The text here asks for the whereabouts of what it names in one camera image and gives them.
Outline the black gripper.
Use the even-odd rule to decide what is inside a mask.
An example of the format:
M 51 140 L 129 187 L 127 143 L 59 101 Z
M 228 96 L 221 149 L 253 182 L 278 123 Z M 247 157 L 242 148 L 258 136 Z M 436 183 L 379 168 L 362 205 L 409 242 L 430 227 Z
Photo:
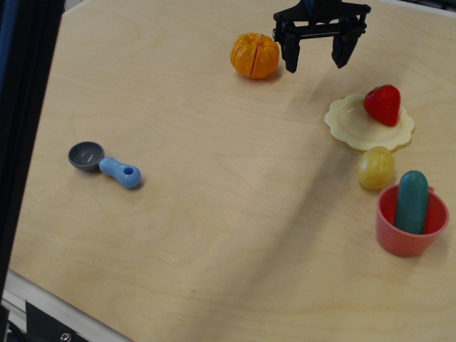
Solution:
M 300 41 L 333 38 L 331 57 L 337 68 L 344 67 L 362 34 L 371 7 L 344 1 L 299 1 L 297 5 L 274 14 L 273 39 L 280 43 L 286 70 L 295 73 Z

